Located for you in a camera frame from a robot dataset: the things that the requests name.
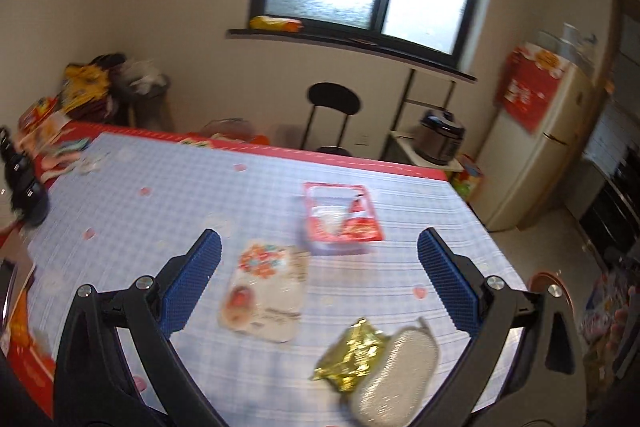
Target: cooker lid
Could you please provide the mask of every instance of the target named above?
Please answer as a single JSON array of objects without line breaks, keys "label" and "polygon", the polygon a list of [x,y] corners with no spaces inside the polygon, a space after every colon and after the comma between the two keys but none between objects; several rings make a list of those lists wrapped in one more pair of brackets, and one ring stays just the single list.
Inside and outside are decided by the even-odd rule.
[{"label": "cooker lid", "polygon": [[448,131],[460,138],[465,136],[465,126],[456,120],[451,111],[446,109],[429,109],[425,112],[420,123],[434,130]]}]

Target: blue gripper pad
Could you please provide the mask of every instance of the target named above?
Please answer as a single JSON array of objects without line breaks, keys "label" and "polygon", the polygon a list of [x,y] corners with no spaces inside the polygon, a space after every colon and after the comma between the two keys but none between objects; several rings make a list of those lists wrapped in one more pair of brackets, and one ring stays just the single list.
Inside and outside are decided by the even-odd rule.
[{"label": "blue gripper pad", "polygon": [[474,337],[481,323],[478,296],[447,250],[444,242],[441,244],[430,229],[422,231],[418,238],[418,259],[455,327]]},{"label": "blue gripper pad", "polygon": [[222,255],[220,236],[213,230],[206,230],[194,249],[162,299],[159,326],[167,339],[174,331],[180,331],[187,325],[191,312],[218,267]]}]

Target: beige wall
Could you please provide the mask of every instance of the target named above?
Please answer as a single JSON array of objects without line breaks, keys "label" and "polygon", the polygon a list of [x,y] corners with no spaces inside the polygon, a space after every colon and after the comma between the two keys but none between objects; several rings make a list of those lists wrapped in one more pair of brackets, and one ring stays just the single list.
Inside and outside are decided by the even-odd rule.
[{"label": "beige wall", "polygon": [[107,0],[0,0],[0,123],[55,94],[65,65],[109,49]]},{"label": "beige wall", "polygon": [[[93,55],[124,51],[153,58],[174,81],[172,109],[179,130],[208,120],[242,116],[276,144],[296,146],[308,116],[310,84],[333,81],[355,90],[363,110],[351,120],[345,146],[354,154],[379,156],[408,66],[371,57],[288,42],[225,39],[228,28],[244,27],[249,0],[0,0],[3,44],[0,86],[16,84],[7,119],[15,120],[38,96],[54,90],[64,65]],[[539,28],[558,31],[565,20],[583,31],[606,35],[610,0],[483,0],[466,52],[465,70],[475,85],[459,82],[450,108],[468,129],[463,151],[476,153],[492,122],[492,98],[500,67],[519,42]],[[439,103],[447,81],[425,71],[414,98]],[[417,121],[410,108],[402,125]],[[340,118],[321,112],[311,146],[330,144]],[[360,136],[369,146],[358,146]]]}]

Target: gold foil wrapper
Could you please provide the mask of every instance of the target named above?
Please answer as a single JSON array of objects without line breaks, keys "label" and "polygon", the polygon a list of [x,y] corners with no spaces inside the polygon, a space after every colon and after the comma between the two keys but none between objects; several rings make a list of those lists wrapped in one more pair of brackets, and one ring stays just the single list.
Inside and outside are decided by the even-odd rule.
[{"label": "gold foil wrapper", "polygon": [[313,380],[326,378],[340,393],[351,393],[380,360],[388,340],[367,319],[359,319],[318,361]]}]

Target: red table edge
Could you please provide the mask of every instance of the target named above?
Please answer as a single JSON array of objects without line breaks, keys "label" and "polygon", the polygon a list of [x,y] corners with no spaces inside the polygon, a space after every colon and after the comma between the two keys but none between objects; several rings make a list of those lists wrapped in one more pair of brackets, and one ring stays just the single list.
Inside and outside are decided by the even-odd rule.
[{"label": "red table edge", "polygon": [[439,169],[415,167],[411,165],[402,165],[378,160],[367,160],[364,158],[353,158],[349,156],[337,156],[312,151],[285,149],[282,147],[274,147],[270,145],[254,145],[249,143],[227,142],[224,140],[207,139],[205,137],[196,138],[193,135],[172,132],[149,131],[146,129],[133,129],[129,127],[119,127],[114,125],[88,123],[81,121],[69,122],[63,128],[63,132],[64,131],[66,131],[66,133],[62,136],[62,138],[60,138],[60,140],[75,140],[84,137],[95,139],[100,135],[100,133],[103,132],[125,134],[128,136],[136,136],[141,138],[152,138],[169,142],[179,142],[186,138],[190,138],[192,140],[208,140],[213,149],[245,152],[261,156],[271,156],[274,158],[285,158],[288,160],[300,160],[303,162],[319,163],[322,165],[335,165],[339,167],[348,167],[351,169],[360,169],[363,171],[384,172],[386,174],[401,174],[402,176],[411,176],[414,178],[426,178],[444,182],[447,181],[445,173]]}]

